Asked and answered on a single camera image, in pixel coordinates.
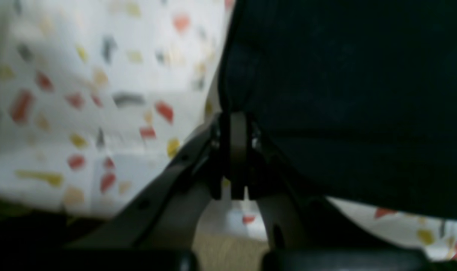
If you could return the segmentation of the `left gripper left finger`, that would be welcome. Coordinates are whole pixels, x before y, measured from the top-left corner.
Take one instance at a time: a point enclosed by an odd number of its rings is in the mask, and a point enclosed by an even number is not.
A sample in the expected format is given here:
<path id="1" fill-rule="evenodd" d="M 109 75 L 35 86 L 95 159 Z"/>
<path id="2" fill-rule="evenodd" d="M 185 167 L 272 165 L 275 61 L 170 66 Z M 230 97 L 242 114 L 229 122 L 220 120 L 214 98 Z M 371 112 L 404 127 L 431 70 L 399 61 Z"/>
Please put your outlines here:
<path id="1" fill-rule="evenodd" d="M 204 209 L 222 196 L 229 125 L 226 113 L 213 117 L 125 209 L 69 248 L 189 248 Z"/>

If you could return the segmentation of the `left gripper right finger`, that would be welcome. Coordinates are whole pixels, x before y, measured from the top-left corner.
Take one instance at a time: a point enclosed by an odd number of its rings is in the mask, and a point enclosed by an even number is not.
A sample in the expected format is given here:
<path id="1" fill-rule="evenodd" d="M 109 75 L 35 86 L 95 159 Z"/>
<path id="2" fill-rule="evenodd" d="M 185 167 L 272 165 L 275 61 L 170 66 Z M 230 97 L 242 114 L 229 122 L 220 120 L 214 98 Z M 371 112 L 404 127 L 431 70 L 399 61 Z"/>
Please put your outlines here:
<path id="1" fill-rule="evenodd" d="M 389 248 L 326 199 L 244 113 L 230 115 L 232 199 L 257 202 L 271 248 Z"/>

